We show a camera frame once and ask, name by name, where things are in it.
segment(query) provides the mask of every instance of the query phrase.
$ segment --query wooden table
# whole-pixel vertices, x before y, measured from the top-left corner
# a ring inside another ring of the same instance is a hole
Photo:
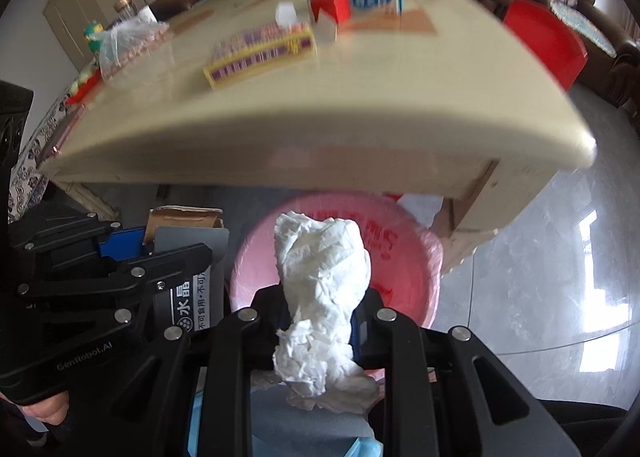
[[[545,68],[474,0],[404,0],[431,33],[341,34],[318,54],[213,91],[212,46],[278,0],[212,0],[91,95],[41,170],[69,182],[289,186],[445,196],[444,270],[558,170],[593,163],[587,125]],[[306,0],[291,0],[304,13]]]

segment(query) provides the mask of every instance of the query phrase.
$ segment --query human hand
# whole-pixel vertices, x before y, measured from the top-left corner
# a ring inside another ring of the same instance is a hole
[[[0,397],[8,400],[2,393]],[[65,420],[66,413],[69,410],[69,393],[60,392],[52,397],[43,399],[41,402],[35,405],[29,405],[28,407],[19,407],[25,415],[35,417],[42,423],[48,423],[53,425],[59,425]]]

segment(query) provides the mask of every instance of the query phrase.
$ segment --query pink round cushion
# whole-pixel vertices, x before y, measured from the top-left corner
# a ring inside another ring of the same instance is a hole
[[[371,257],[370,287],[386,307],[418,325],[433,323],[440,296],[442,243],[403,208],[385,196],[367,193],[307,193],[274,209],[244,240],[231,275],[231,309],[251,305],[258,289],[277,284],[273,246],[276,218],[293,210],[316,220],[352,219]]]

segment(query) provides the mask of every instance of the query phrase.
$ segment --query crumpled white tissue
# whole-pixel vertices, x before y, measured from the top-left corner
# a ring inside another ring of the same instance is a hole
[[[369,253],[351,220],[277,218],[275,251],[292,323],[279,330],[273,366],[294,393],[289,402],[336,413],[364,413],[378,397],[372,377],[353,362],[351,314],[371,277]]]

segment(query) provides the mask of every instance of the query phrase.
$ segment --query gray tile floor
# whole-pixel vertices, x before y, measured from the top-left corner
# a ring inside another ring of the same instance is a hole
[[[466,325],[537,397],[628,408],[640,389],[640,140],[622,110],[570,97],[598,142],[588,170],[557,174],[442,280],[433,328]],[[94,186],[143,225],[155,186]],[[167,204],[219,206],[231,253],[288,190],[173,187]],[[232,257],[227,261],[227,275]]]

